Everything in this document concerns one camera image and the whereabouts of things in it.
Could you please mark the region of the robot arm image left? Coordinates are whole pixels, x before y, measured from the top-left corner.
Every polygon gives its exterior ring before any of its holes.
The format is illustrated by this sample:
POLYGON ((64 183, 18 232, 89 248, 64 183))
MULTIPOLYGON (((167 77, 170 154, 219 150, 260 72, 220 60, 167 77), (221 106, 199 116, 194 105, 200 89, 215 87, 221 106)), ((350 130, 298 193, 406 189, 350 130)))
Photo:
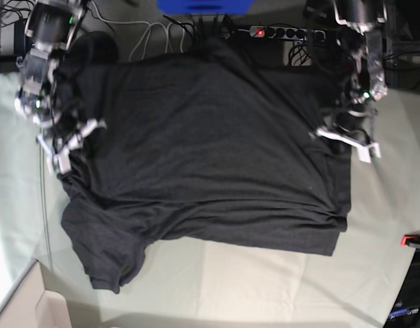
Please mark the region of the robot arm image left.
POLYGON ((37 1, 27 19, 25 35, 33 44, 21 63, 14 108, 39 126, 37 140, 49 156, 59 154, 81 125, 76 79, 93 58, 93 45, 70 72, 62 69, 87 11, 87 1, 37 1))

